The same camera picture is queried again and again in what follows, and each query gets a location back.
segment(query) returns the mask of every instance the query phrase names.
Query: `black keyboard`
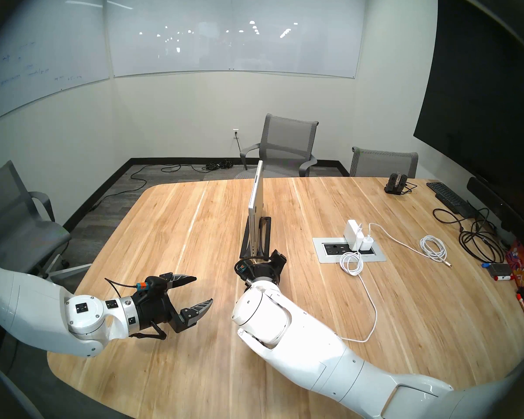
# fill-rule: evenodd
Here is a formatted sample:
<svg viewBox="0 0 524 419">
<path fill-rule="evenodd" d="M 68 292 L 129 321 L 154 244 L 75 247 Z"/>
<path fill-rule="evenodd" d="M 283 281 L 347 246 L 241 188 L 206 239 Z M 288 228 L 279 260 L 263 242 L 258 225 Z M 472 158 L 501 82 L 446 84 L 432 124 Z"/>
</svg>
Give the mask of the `black keyboard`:
<svg viewBox="0 0 524 419">
<path fill-rule="evenodd" d="M 455 194 L 446 184 L 438 182 L 427 183 L 427 186 L 435 192 L 437 199 L 447 206 L 455 215 L 461 215 L 464 218 L 476 216 L 475 209 Z"/>
</svg>

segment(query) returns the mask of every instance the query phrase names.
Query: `coiled white cable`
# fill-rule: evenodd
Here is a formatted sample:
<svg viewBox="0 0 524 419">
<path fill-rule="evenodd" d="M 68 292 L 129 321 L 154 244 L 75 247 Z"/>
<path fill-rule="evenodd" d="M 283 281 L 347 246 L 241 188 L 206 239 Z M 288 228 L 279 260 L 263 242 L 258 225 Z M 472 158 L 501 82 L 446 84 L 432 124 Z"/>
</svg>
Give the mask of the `coiled white cable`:
<svg viewBox="0 0 524 419">
<path fill-rule="evenodd" d="M 352 262 L 353 263 L 357 262 L 357 266 L 355 267 L 355 269 L 350 270 L 349 263 L 352 263 Z M 371 299 L 369 290 L 367 290 L 367 286 L 363 282 L 363 278 L 360 276 L 360 273 L 363 270 L 363 259 L 361 258 L 361 254 L 359 252 L 346 252 L 340 258 L 340 267 L 344 270 L 345 273 L 348 273 L 351 276 L 359 276 L 359 279 L 361 280 L 361 283 L 363 284 L 363 288 L 367 292 L 367 296 L 369 297 L 369 300 L 371 301 L 371 305 L 373 305 L 373 308 L 374 308 L 374 324 L 373 324 L 373 328 L 371 329 L 371 333 L 369 333 L 369 336 L 367 336 L 364 340 L 343 338 L 341 336 L 340 338 L 346 341 L 367 342 L 369 338 L 371 337 L 371 335 L 373 334 L 374 328 L 377 327 L 378 312 L 377 312 L 377 307 L 374 305 L 374 302 Z"/>
<path fill-rule="evenodd" d="M 439 263 L 444 263 L 448 267 L 452 267 L 452 265 L 446 261 L 446 247 L 442 240 L 437 239 L 435 236 L 425 236 L 419 241 L 419 245 L 421 247 L 421 250 L 423 252 L 419 252 L 415 250 L 414 248 L 406 245 L 405 243 L 400 242 L 400 240 L 396 240 L 394 237 L 392 237 L 390 234 L 386 232 L 386 230 L 377 223 L 371 222 L 369 224 L 369 235 L 371 235 L 371 225 L 376 225 L 379 227 L 384 233 L 390 237 L 392 240 L 394 240 L 396 243 L 399 243 L 402 246 L 405 246 L 408 249 L 411 249 L 413 252 L 418 253 L 419 255 L 423 255 L 424 257 L 430 258 L 433 261 L 438 261 Z M 438 251 L 435 251 L 427 242 L 433 242 L 438 248 Z"/>
</svg>

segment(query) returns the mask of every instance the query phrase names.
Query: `chair armrest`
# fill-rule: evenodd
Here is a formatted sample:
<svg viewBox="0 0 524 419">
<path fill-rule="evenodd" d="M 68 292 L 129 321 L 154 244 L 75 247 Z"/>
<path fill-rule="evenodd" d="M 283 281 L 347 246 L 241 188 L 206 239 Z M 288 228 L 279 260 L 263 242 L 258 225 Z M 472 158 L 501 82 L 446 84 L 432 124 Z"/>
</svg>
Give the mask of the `chair armrest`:
<svg viewBox="0 0 524 419">
<path fill-rule="evenodd" d="M 247 147 L 246 149 L 241 150 L 241 162 L 245 166 L 246 169 L 246 154 L 251 150 L 256 150 L 260 148 L 260 143 L 251 145 L 250 147 Z"/>
<path fill-rule="evenodd" d="M 48 213 L 49 218 L 54 222 L 54 213 L 52 212 L 51 200 L 47 194 L 42 192 L 29 192 L 31 198 L 38 199 Z"/>
<path fill-rule="evenodd" d="M 306 177 L 308 175 L 308 168 L 312 165 L 316 165 L 318 160 L 311 154 L 310 160 L 307 160 L 305 163 L 302 163 L 299 167 L 299 177 Z"/>
</svg>

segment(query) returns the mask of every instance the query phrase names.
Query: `power outlet box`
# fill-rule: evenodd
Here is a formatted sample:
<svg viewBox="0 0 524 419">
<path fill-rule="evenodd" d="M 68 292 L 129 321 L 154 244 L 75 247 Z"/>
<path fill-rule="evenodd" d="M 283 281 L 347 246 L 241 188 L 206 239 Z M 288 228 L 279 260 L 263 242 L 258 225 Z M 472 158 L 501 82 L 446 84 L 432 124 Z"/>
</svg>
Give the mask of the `power outlet box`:
<svg viewBox="0 0 524 419">
<path fill-rule="evenodd" d="M 348 241 L 344 237 L 314 237 L 312 242 L 321 263 L 339 263 L 342 255 L 346 252 L 352 252 L 349 249 Z M 365 263 L 387 260 L 376 241 L 371 249 L 360 251 L 359 253 L 362 255 Z"/>
</svg>

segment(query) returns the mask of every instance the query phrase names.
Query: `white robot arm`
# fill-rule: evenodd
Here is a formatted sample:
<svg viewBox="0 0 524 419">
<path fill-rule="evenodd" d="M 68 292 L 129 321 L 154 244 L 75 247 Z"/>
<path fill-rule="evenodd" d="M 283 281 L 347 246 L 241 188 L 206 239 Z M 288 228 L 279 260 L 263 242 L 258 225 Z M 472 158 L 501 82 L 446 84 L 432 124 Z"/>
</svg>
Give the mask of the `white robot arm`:
<svg viewBox="0 0 524 419">
<path fill-rule="evenodd" d="M 168 322 L 175 332 L 192 327 L 213 300 L 176 313 L 166 292 L 196 280 L 193 276 L 150 276 L 132 296 L 103 301 L 74 296 L 48 280 L 0 268 L 0 325 L 19 341 L 43 350 L 93 357 L 117 338 L 166 334 L 157 324 Z M 110 325 L 105 321 L 112 316 Z M 139 333 L 153 326 L 157 335 Z"/>
<path fill-rule="evenodd" d="M 249 288 L 231 318 L 242 341 L 293 383 L 365 418 L 418 418 L 453 390 L 429 376 L 387 373 L 357 356 L 329 327 L 280 292 L 286 260 L 277 251 L 269 263 L 247 260 L 235 266 Z"/>
</svg>

